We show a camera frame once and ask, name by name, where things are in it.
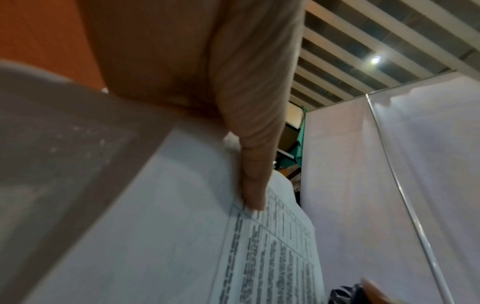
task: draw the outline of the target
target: ceiling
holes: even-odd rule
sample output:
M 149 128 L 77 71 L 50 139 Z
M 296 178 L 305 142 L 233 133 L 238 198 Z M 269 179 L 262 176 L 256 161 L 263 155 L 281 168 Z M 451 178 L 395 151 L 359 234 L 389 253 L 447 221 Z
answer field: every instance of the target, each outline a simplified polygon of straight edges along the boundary
M 450 70 L 480 79 L 479 16 L 480 0 L 308 0 L 290 102 L 313 110 Z

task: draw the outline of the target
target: green cloth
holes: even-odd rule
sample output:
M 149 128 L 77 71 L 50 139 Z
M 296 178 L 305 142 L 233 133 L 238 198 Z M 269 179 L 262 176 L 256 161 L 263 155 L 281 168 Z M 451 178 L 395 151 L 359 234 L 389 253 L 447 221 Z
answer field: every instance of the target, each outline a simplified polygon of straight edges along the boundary
M 308 112 L 308 110 L 305 108 L 302 108 L 302 110 L 304 115 L 306 112 Z M 295 165 L 295 163 L 297 163 L 300 167 L 302 166 L 302 153 L 304 150 L 303 146 L 304 146 L 305 119 L 307 119 L 306 115 L 303 118 L 303 121 L 300 126 L 300 131 L 296 138 L 296 142 L 298 144 L 295 147 L 295 149 L 293 149 L 293 151 L 290 152 L 290 154 L 293 155 L 293 157 L 295 158 L 295 162 L 290 159 L 284 158 L 280 161 L 280 168 L 290 167 Z

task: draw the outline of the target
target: metal pole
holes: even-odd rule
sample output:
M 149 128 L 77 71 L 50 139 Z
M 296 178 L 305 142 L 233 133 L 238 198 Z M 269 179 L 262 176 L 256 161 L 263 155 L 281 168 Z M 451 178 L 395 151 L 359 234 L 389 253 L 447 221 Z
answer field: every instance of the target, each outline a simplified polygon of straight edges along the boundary
M 445 281 L 445 277 L 442 273 L 442 270 L 440 269 L 439 263 L 437 262 L 437 258 L 435 257 L 434 251 L 432 250 L 432 246 L 430 246 L 430 242 L 427 239 L 427 236 L 425 235 L 424 229 L 422 228 L 422 224 L 420 224 L 419 218 L 417 217 L 417 214 L 415 213 L 414 207 L 412 206 L 412 203 L 410 202 L 407 194 L 404 192 L 402 186 L 400 185 L 399 179 L 397 178 L 397 175 L 395 174 L 394 169 L 392 168 L 392 163 L 390 162 L 389 155 L 387 153 L 387 150 L 385 149 L 385 144 L 382 139 L 382 133 L 380 131 L 379 123 L 377 120 L 377 117 L 375 115 L 374 107 L 372 105 L 372 101 L 370 100 L 370 96 L 368 94 L 365 94 L 366 99 L 368 100 L 368 105 L 370 106 L 370 111 L 373 116 L 373 120 L 375 121 L 376 125 L 376 130 L 378 132 L 378 136 L 380 137 L 380 143 L 383 148 L 383 152 L 385 154 L 386 161 L 388 163 L 388 166 L 390 168 L 391 174 L 393 175 L 393 178 L 395 179 L 395 183 L 398 187 L 398 190 L 400 192 L 400 196 L 403 200 L 403 203 L 405 204 L 405 207 L 408 211 L 408 215 L 410 216 L 410 220 L 413 223 L 413 226 L 415 228 L 416 234 L 418 236 L 418 239 L 420 240 L 420 244 L 423 248 L 423 251 L 425 253 L 426 259 L 428 260 L 428 264 L 430 265 L 431 272 L 433 274 L 433 277 L 435 279 L 435 283 L 438 287 L 438 290 L 440 292 L 440 296 L 444 304 L 455 304 L 454 298 L 452 297 L 452 294 L 450 293 L 450 289 L 447 285 L 447 282 Z

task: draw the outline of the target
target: orange surface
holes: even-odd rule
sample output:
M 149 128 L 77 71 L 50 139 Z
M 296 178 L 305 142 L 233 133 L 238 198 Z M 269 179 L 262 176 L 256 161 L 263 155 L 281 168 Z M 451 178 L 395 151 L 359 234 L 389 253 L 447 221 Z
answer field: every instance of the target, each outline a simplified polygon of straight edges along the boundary
M 0 0 L 0 58 L 105 87 L 74 0 Z

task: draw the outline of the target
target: ceiling light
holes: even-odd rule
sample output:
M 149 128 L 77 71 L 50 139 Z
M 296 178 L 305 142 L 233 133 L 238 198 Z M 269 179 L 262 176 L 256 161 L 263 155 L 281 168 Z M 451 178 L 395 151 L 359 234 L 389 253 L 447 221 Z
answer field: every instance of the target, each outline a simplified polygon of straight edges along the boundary
M 370 60 L 370 63 L 375 66 L 375 65 L 379 64 L 379 62 L 380 62 L 381 59 L 382 59 L 382 58 L 381 58 L 380 56 L 375 56 L 375 57 L 373 57 L 373 58 Z

